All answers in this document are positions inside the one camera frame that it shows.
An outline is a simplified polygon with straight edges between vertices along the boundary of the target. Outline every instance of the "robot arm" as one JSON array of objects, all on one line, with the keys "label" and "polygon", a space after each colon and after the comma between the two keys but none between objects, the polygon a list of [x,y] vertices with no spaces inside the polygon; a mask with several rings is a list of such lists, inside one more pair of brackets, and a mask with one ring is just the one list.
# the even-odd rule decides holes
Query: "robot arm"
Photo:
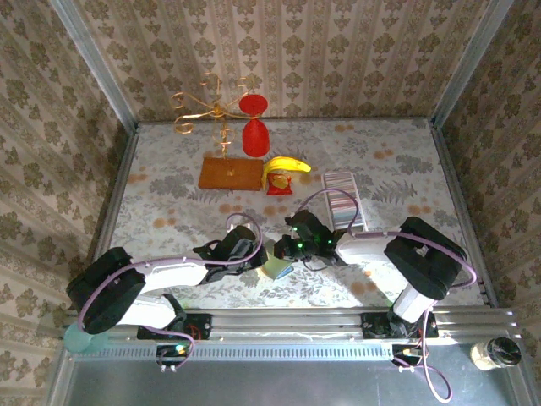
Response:
[{"label": "robot arm", "polygon": [[326,265],[388,258],[408,281],[387,316],[389,328],[401,336],[415,332],[421,315],[447,295],[466,259],[460,246],[418,217],[408,217],[400,232],[354,236],[331,232],[306,210],[286,218],[286,223],[298,238],[284,235],[275,245],[278,258],[309,261],[315,256]]},{"label": "robot arm", "polygon": [[194,248],[200,258],[135,263],[123,248],[111,248],[68,285],[67,293],[82,313],[82,327],[89,334],[117,324],[163,328],[178,318],[182,308],[173,297],[144,294],[170,286],[211,283],[259,267],[267,261],[267,254],[260,238],[256,239],[245,226],[236,226],[222,241]]}]

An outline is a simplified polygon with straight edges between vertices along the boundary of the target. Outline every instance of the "red cup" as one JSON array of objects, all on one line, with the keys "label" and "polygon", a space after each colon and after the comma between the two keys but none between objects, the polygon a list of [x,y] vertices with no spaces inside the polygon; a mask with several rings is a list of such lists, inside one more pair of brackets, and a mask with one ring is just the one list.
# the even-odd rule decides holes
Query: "red cup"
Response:
[{"label": "red cup", "polygon": [[270,149],[269,130],[258,119],[250,120],[243,131],[244,153],[253,158],[259,158]]}]

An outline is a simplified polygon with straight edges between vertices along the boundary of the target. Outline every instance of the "metal strip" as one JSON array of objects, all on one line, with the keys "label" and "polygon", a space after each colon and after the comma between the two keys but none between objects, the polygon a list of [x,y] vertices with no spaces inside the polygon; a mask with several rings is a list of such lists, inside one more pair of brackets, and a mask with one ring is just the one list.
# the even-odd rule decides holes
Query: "metal strip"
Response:
[{"label": "metal strip", "polygon": [[447,84],[441,95],[438,105],[434,110],[432,122],[436,128],[443,127],[443,123],[451,114],[461,93],[466,88],[467,82],[472,77],[475,68],[489,47],[496,31],[500,28],[501,22],[507,15],[507,11],[513,4],[513,0],[491,0],[487,6],[483,18],[479,22],[477,29],[472,35],[472,39],[467,44],[466,50],[462,54],[455,73]]},{"label": "metal strip", "polygon": [[[217,344],[199,343],[192,361],[387,361],[390,343],[344,344]],[[156,345],[109,345],[96,354],[77,354],[75,361],[156,360]]]},{"label": "metal strip", "polygon": [[66,30],[74,40],[75,46],[88,65],[91,73],[96,78],[98,85],[117,114],[118,119],[131,136],[135,134],[137,121],[123,95],[121,87],[101,56],[90,30],[86,26],[75,2],[71,0],[51,0],[51,5],[57,12],[58,17],[66,27]]},{"label": "metal strip", "polygon": [[[209,313],[213,317],[269,317],[269,316],[284,316],[284,317],[320,317],[327,315],[329,317],[343,317],[345,315],[360,315],[368,312],[388,311],[388,307],[348,307],[348,308],[327,308],[314,307],[308,309],[294,308],[253,308],[253,309],[186,309],[190,314]],[[511,309],[491,309],[488,306],[473,305],[473,306],[436,306],[434,308],[436,314],[451,314],[451,315],[513,315]]]},{"label": "metal strip", "polygon": [[122,204],[124,190],[126,189],[126,183],[128,182],[129,171],[132,167],[132,161],[134,160],[138,141],[139,131],[137,130],[133,136],[128,138],[126,150],[124,151],[122,161],[120,162],[117,180],[112,190],[111,199],[109,200],[109,207],[107,208],[107,214],[105,216],[105,220],[100,232],[100,238],[98,239],[98,244],[94,252],[94,260],[103,255],[111,246],[112,235],[117,225],[118,212],[120,211],[120,205]]},{"label": "metal strip", "polygon": [[[519,341],[518,345],[521,352],[526,354],[523,342]],[[518,404],[540,405],[541,398],[539,398],[538,383],[533,376],[533,359],[522,357],[519,365],[507,369]]]},{"label": "metal strip", "polygon": [[445,139],[441,132],[441,129],[430,125],[432,136],[434,138],[434,143],[436,145],[436,150],[440,156],[441,167],[447,179],[447,185],[449,186],[449,192],[451,193],[451,198],[453,200],[453,205],[455,206],[456,215],[458,216],[458,222],[462,229],[464,235],[464,241],[466,242],[467,252],[470,255],[470,261],[473,264],[473,267],[477,270],[479,278],[483,282],[485,294],[489,299],[489,304],[493,307],[498,307],[498,299],[496,298],[496,293],[492,282],[490,281],[489,271],[486,264],[484,263],[483,254],[481,253],[481,247],[475,231],[473,230],[472,219],[467,210],[466,200],[462,194],[460,188],[460,182],[456,175],[455,167],[451,160],[451,154],[447,150],[447,145]]},{"label": "metal strip", "polygon": [[54,358],[52,372],[49,374],[50,381],[43,400],[44,406],[63,406],[68,398],[68,390],[73,376],[75,363],[71,354],[62,346]]},{"label": "metal strip", "polygon": [[[214,315],[211,340],[223,343],[316,343],[363,341],[361,313],[387,311],[388,309],[358,308],[346,314],[291,315],[283,310],[282,315]],[[510,310],[490,309],[479,306],[469,311],[455,312],[454,308],[435,308],[440,338],[429,339],[431,345],[476,343],[484,339],[509,336],[520,337],[515,316]],[[412,343],[416,340],[370,340],[370,343]]]}]

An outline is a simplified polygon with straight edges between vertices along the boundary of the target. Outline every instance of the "jar lid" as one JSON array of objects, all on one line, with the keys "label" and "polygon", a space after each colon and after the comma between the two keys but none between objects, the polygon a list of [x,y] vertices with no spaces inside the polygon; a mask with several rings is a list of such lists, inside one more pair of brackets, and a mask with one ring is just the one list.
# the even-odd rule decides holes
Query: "jar lid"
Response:
[{"label": "jar lid", "polygon": [[489,357],[501,366],[512,366],[520,362],[522,355],[518,345],[507,337],[498,337],[487,344]]}]

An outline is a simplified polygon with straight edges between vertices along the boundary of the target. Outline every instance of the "glass jar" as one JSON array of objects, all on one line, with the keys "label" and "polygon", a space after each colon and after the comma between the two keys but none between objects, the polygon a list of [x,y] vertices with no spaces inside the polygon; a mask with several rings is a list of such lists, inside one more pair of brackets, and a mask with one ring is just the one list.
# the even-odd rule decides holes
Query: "glass jar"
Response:
[{"label": "glass jar", "polygon": [[498,337],[473,345],[470,357],[480,370],[493,370],[516,365],[522,356],[521,350],[513,340]]}]

